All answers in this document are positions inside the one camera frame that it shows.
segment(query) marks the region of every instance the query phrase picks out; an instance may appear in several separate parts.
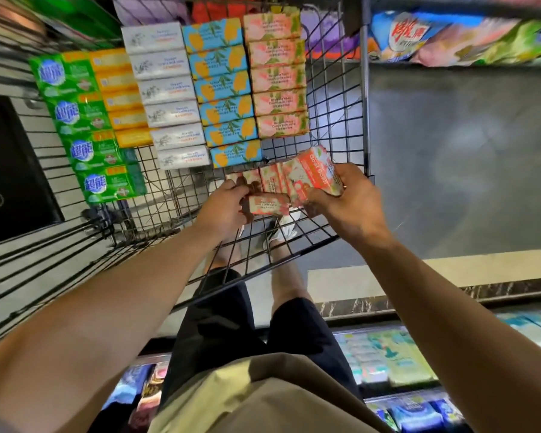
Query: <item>left hand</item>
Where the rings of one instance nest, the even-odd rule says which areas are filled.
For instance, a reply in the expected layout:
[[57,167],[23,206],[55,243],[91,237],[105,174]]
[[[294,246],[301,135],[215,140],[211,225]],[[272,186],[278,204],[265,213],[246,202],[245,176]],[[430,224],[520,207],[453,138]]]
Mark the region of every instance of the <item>left hand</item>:
[[248,193],[246,185],[235,186],[231,180],[224,181],[202,205],[195,227],[213,234],[218,242],[230,238],[247,223],[245,215],[240,212],[240,200]]

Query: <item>right hand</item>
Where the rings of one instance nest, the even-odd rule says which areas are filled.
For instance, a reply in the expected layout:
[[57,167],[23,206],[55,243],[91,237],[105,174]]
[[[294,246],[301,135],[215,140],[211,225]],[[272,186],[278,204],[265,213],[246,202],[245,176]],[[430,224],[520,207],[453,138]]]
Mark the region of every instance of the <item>right hand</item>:
[[353,247],[365,242],[378,245],[391,240],[378,188],[354,164],[335,164],[335,170],[346,187],[343,195],[335,197],[320,189],[309,188],[308,203]]

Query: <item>hand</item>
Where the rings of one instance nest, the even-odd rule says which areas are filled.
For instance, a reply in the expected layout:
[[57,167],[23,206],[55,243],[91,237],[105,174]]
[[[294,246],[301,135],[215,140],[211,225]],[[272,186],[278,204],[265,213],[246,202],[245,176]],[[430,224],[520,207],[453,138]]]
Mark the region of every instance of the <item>hand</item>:
[[346,186],[343,195],[327,195],[317,188],[307,190],[308,203],[323,214],[339,236],[353,247],[379,244],[392,235],[382,212],[381,193],[354,164],[335,164]]
[[212,234],[217,242],[234,238],[238,228],[246,224],[246,217],[240,212],[240,200],[248,192],[246,185],[235,186],[231,180],[224,181],[202,205],[195,227]]

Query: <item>black shorts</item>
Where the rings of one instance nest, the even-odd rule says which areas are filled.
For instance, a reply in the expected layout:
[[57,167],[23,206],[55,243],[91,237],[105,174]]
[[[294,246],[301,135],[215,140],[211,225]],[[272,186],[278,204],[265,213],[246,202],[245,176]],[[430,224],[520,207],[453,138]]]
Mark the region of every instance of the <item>black shorts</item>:
[[[225,269],[215,269],[194,293],[222,284]],[[226,281],[239,278],[229,270]],[[295,298],[281,305],[270,320],[267,343],[254,332],[254,318],[244,282],[197,306],[182,321],[164,379],[161,405],[195,374],[244,357],[284,352],[310,358],[317,366],[361,398],[348,362],[315,305]]]

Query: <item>shopping cart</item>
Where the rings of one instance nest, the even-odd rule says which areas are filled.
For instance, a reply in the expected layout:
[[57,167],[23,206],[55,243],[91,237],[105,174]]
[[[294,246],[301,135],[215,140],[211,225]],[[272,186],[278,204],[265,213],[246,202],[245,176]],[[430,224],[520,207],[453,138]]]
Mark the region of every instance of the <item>shopping cart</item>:
[[[114,3],[128,21],[138,21],[148,0],[103,0]],[[286,5],[302,8],[303,35],[307,41],[307,101],[310,133],[263,140],[263,163],[295,156],[322,144],[334,162],[353,162],[368,174],[368,50],[367,29],[345,37],[342,0],[184,0],[189,13],[200,11],[212,19],[236,12],[266,12]],[[164,0],[153,0],[163,6]],[[117,16],[112,17],[120,25]],[[98,40],[86,49],[122,46],[120,40]],[[0,243],[0,338],[17,323],[96,273],[116,267],[148,247],[191,225],[217,182],[225,173],[261,164],[213,169],[211,166],[163,171],[152,146],[137,148],[147,194],[106,205],[88,206],[36,90],[27,64],[29,57],[79,50],[84,45],[54,28],[46,34],[7,21],[0,16],[0,95],[9,96],[55,194],[65,221],[23,237]],[[244,233],[224,246],[240,247],[243,257],[232,265],[239,279],[224,282],[217,290],[183,301],[173,311],[202,301],[280,264],[323,247],[337,235],[322,217],[309,218],[302,211],[296,220],[298,235],[288,242],[290,255],[271,261],[263,242],[276,221],[262,216]],[[200,281],[204,275],[189,280]]]

